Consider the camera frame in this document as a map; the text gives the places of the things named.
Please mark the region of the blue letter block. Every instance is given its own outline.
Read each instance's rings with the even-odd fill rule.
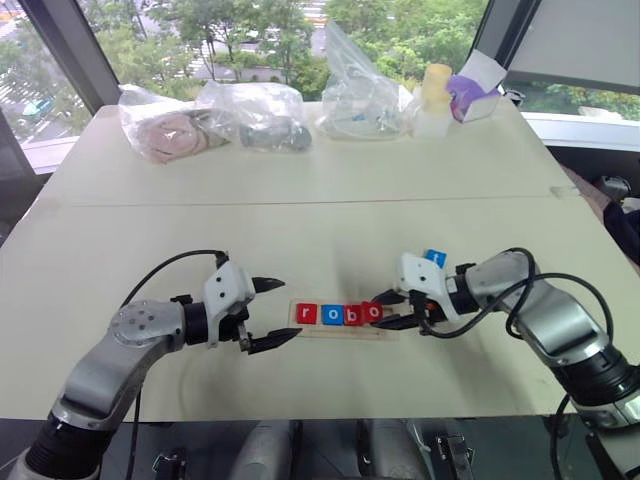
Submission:
[[[342,305],[323,305],[322,323],[325,325],[343,325],[344,307]]]

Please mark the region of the white table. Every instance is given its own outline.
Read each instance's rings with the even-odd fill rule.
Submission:
[[[307,108],[310,123],[319,105]],[[116,107],[91,121],[42,192],[68,205],[228,205],[542,197],[572,185],[508,100],[444,139],[346,142],[314,130],[304,154],[232,145],[159,166],[138,157]]]
[[[287,282],[250,305],[250,330],[264,334],[286,325],[292,298],[368,299],[387,288],[403,251],[444,250],[452,267],[511,246],[531,249],[542,271],[593,282],[611,306],[617,347],[640,361],[640,280],[578,197],[129,207],[42,198],[0,250],[0,416],[43,418],[129,289],[187,249],[229,249],[251,273]],[[211,271],[205,258],[184,260],[141,295],[197,294]],[[581,287],[558,285],[602,318]],[[449,341],[417,332],[388,342],[296,338],[251,357],[236,344],[186,348],[150,371],[142,418],[552,412],[561,388],[526,345],[504,333],[504,320],[492,314]]]

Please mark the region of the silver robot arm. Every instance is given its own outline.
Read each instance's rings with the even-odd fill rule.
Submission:
[[[461,315],[487,307],[487,313],[492,309],[510,313],[529,275],[527,256],[518,251],[461,267],[455,276],[446,277],[434,262],[403,254],[395,288],[375,300],[394,304],[408,298],[413,313],[384,318],[376,326],[420,327],[422,334],[451,338],[457,336],[455,332],[440,329],[439,322],[460,324]],[[537,267],[535,273],[539,278],[520,305],[514,326],[570,395],[619,472],[628,478],[640,475],[640,369],[628,364],[573,296],[546,282]]]
[[[299,329],[254,339],[244,326],[256,293],[284,285],[251,278],[226,260],[205,283],[203,302],[142,300],[121,308],[107,333],[75,366],[38,438],[18,459],[9,480],[93,479],[102,455],[151,366],[185,344],[238,341],[249,354],[276,348]]]

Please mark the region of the white wall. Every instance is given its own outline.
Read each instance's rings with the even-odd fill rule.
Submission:
[[[542,0],[510,70],[640,94],[640,0]]]

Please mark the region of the window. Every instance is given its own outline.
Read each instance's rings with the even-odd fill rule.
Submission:
[[[62,160],[43,145],[60,149],[91,118],[17,0],[0,0],[0,108],[36,171]]]
[[[526,95],[524,112],[565,113],[602,120],[640,121],[640,96],[549,82],[507,80],[505,89]]]
[[[334,19],[409,88],[464,63],[487,0],[78,0],[121,83],[183,100],[208,79],[282,82],[319,100]]]

